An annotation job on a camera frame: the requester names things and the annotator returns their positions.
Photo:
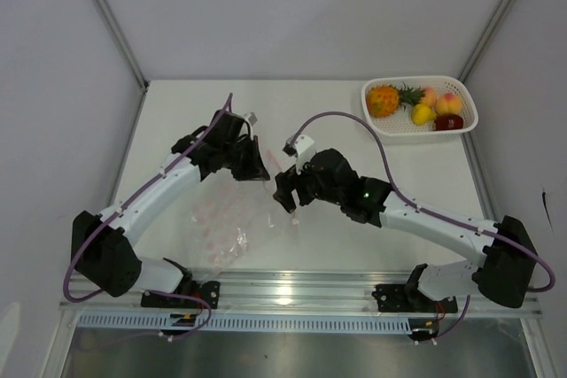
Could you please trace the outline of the orange toy pineapple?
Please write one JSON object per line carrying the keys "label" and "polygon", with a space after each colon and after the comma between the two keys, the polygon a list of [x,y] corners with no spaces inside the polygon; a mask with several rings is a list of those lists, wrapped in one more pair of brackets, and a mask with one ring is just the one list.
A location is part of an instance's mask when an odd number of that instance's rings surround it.
{"label": "orange toy pineapple", "polygon": [[401,107],[415,106],[425,96],[424,89],[389,85],[376,86],[365,96],[366,106],[371,117],[386,118],[393,115]]}

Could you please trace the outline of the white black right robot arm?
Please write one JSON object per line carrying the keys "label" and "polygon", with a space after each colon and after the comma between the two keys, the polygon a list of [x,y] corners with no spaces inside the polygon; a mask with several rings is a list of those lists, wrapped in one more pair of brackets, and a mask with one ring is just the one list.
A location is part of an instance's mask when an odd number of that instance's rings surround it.
{"label": "white black right robot arm", "polygon": [[325,201],[355,222],[416,235],[461,256],[443,266],[416,266],[398,288],[400,300],[376,288],[382,312],[432,312],[450,297],[476,294],[512,309],[524,302],[537,253],[522,222],[512,217],[474,220],[405,200],[391,183],[358,175],[334,149],[279,173],[273,198],[288,213]]}

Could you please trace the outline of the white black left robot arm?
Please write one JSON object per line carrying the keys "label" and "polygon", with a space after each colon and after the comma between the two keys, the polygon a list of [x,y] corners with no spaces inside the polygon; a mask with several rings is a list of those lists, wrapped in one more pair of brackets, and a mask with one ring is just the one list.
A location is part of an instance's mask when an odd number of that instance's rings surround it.
{"label": "white black left robot arm", "polygon": [[[168,259],[140,258],[134,247],[145,230],[178,197],[221,169],[235,181],[267,181],[270,176],[253,132],[254,113],[217,111],[210,124],[179,139],[156,174],[127,200],[99,213],[83,211],[72,225],[70,266],[63,283],[67,301],[82,303],[97,293],[120,297],[131,289],[160,294],[174,307],[192,296],[187,271]],[[70,290],[77,272],[98,290],[76,297]]]}

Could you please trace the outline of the clear pink-dotted zip bag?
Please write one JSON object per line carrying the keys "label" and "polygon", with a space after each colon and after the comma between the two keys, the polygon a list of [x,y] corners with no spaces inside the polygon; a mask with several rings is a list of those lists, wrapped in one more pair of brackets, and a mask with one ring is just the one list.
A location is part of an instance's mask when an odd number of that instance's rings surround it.
{"label": "clear pink-dotted zip bag", "polygon": [[190,266],[219,273],[274,243],[297,237],[297,216],[273,199],[282,167],[270,150],[263,151],[263,158],[268,181],[235,181],[230,172],[220,171],[207,178],[198,199],[187,204],[182,231]]}

